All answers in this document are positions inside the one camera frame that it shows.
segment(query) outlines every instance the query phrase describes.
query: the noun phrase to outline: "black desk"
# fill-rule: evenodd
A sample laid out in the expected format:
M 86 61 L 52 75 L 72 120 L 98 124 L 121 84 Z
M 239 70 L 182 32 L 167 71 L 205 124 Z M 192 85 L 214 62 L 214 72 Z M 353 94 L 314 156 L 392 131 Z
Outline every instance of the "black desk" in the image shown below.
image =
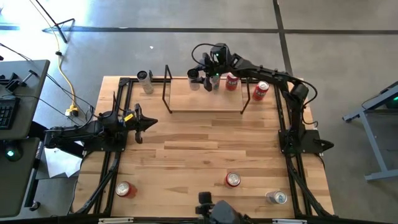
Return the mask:
M 0 75 L 9 78 L 14 72 L 19 78 L 24 79 L 28 76 L 28 70 L 33 70 L 39 77 L 31 76 L 27 81 L 27 86 L 18 87 L 15 90 L 16 95 L 30 95 L 39 97 L 44 80 L 49 69 L 50 61 L 48 60 L 34 60 L 33 62 L 28 61 L 16 61 L 16 62 L 0 62 Z M 0 97 L 8 95 L 4 86 L 0 86 Z M 33 116 L 36 111 L 38 99 L 33 97 L 20 97 L 19 109 L 16 114 L 16 118 L 10 130 L 0 130 L 0 139 L 24 139 L 28 136 L 30 126 L 32 124 Z
M 0 217 L 19 214 L 39 142 L 38 138 L 20 140 L 24 155 L 15 162 L 8 161 L 5 154 L 0 153 Z

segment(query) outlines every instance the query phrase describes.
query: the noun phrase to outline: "concrete floor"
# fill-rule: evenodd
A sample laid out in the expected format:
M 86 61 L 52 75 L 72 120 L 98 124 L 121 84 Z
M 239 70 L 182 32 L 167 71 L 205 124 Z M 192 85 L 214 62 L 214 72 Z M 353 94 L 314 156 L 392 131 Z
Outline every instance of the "concrete floor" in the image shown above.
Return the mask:
M 74 17 L 78 26 L 277 28 L 272 0 L 42 2 L 57 21 Z M 1 43 L 33 59 L 51 60 L 49 74 L 66 88 L 56 68 L 54 37 L 40 32 L 45 23 L 28 3 L 18 5 L 23 9 L 20 13 L 29 15 L 28 19 L 10 13 L 16 6 L 6 5 L 8 11 L 2 12 L 0 22 L 24 26 L 19 31 L 0 31 Z M 398 29 L 398 14 L 394 10 L 398 2 L 393 0 L 279 0 L 279 5 L 285 29 Z M 335 213 L 344 218 L 398 222 L 398 177 L 367 183 L 363 175 L 379 168 L 366 133 L 359 121 L 346 124 L 341 120 L 398 79 L 396 37 L 286 35 L 294 75 L 314 84 L 319 91 L 319 97 L 311 104 L 312 112 L 319 120 L 321 137 L 335 143 L 324 160 Z M 255 64 L 284 69 L 278 34 L 171 32 L 73 32 L 70 43 L 62 44 L 63 69 L 77 95 L 95 105 L 103 76 L 135 75 L 148 69 L 162 74 L 165 64 L 173 75 L 184 75 L 194 66 L 190 58 L 192 48 L 202 42 L 225 42 L 232 52 Z M 199 50 L 198 55 L 204 51 L 208 49 Z M 6 60 L 20 60 L 5 49 L 0 49 L 0 55 Z M 61 111 L 70 104 L 70 99 L 50 80 L 45 82 L 41 98 Z M 47 127 L 70 124 L 42 103 L 35 120 Z M 398 153 L 389 152 L 386 159 L 390 166 L 398 168 L 394 162 L 398 161 Z M 76 178 L 41 180 L 36 199 L 44 206 L 35 212 L 23 210 L 17 218 L 66 214 L 74 181 Z

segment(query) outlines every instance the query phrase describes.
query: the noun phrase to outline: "desk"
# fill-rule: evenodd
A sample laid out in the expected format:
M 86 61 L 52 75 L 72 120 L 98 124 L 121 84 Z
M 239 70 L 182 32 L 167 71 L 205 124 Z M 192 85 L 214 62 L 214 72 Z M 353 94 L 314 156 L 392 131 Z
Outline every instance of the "desk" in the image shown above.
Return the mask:
M 25 87 L 18 87 L 15 90 L 16 95 L 29 95 L 38 98 L 42 92 L 44 80 L 49 69 L 50 61 L 34 60 L 16 61 L 16 62 L 0 62 L 0 75 L 9 78 L 14 72 L 23 80 L 28 76 L 28 70 L 33 70 L 38 77 L 31 76 L 26 81 Z M 0 86 L 0 97 L 10 94 L 4 86 Z M 17 111 L 14 123 L 10 130 L 0 130 L 0 138 L 2 140 L 24 139 L 28 136 L 33 116 L 35 115 L 38 99 L 33 97 L 20 97 L 19 109 Z
M 19 140 L 24 155 L 15 162 L 8 161 L 1 151 L 0 217 L 13 217 L 21 210 L 39 142 L 38 138 Z
M 119 78 L 103 78 L 96 113 L 112 108 L 112 95 L 118 90 Z M 130 105 L 140 103 L 142 113 L 159 122 L 142 134 L 143 144 L 136 144 L 134 132 L 129 133 L 117 182 L 134 184 L 138 193 L 133 199 L 115 195 L 112 216 L 197 217 L 198 193 L 210 191 L 214 202 L 226 200 L 252 218 L 294 217 L 289 198 L 284 205 L 269 205 L 264 199 L 265 193 L 272 190 L 282 190 L 290 196 L 285 157 L 280 153 L 277 137 L 279 119 L 272 85 L 264 100 L 251 101 L 244 114 L 169 114 L 162 102 L 162 86 L 155 83 L 151 95 L 145 94 L 139 85 L 132 89 Z M 309 108 L 304 116 L 308 122 L 312 120 Z M 94 152 L 84 161 L 74 210 L 82 207 L 98 185 L 103 157 L 103 152 Z M 308 188 L 325 210 L 333 213 L 321 161 L 314 155 L 302 157 Z M 241 184 L 235 189 L 223 185 L 229 171 L 241 175 Z M 107 194 L 106 189 L 102 208 Z M 303 211 L 299 190 L 298 197 Z

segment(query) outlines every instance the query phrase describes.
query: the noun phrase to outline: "gray metal stand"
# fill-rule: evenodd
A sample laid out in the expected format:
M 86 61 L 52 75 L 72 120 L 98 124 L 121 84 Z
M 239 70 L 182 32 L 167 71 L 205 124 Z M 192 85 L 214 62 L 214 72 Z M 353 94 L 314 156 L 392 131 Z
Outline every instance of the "gray metal stand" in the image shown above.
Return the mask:
M 394 137 L 394 133 L 398 133 L 396 125 L 398 123 L 398 111 L 375 110 L 379 106 L 384 105 L 386 102 L 394 99 L 397 96 L 398 85 L 365 102 L 363 107 L 358 109 L 356 112 L 343 117 L 343 120 L 347 123 L 349 123 L 352 119 L 361 118 L 374 155 L 376 156 L 377 163 L 380 166 L 381 172 L 365 175 L 365 179 L 367 181 L 398 177 L 398 169 L 388 170 L 380 151 L 380 144 L 383 144 L 383 147 L 385 147 L 387 144 L 388 147 L 396 148 L 398 146 L 396 136 Z M 370 119 L 374 121 L 373 123 L 375 123 L 375 125 L 372 125 L 372 123 L 369 122 Z

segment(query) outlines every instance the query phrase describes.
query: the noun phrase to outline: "keyboard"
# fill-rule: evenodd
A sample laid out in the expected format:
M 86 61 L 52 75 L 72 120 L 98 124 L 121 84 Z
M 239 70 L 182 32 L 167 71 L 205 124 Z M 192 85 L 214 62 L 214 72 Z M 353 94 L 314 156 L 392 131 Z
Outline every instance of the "keyboard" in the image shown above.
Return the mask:
M 19 98 L 0 98 L 0 130 L 12 128 L 18 106 Z

